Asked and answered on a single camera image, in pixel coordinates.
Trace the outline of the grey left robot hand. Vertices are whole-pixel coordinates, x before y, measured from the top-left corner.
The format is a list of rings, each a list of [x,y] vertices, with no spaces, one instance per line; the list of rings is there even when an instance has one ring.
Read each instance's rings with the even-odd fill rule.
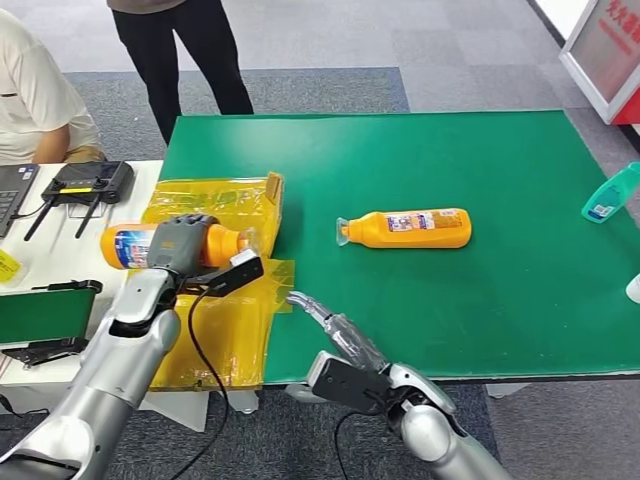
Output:
[[[206,270],[203,249],[208,231],[218,224],[215,217],[204,214],[183,214],[158,224],[149,245],[146,267],[183,277],[202,274]]]

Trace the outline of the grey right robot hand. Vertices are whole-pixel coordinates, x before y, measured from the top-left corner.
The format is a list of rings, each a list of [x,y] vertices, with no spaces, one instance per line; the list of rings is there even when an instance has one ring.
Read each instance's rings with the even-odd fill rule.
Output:
[[[290,291],[285,301],[300,307],[318,323],[337,352],[354,367],[380,373],[389,365],[371,340],[344,314],[334,313],[299,291]]]

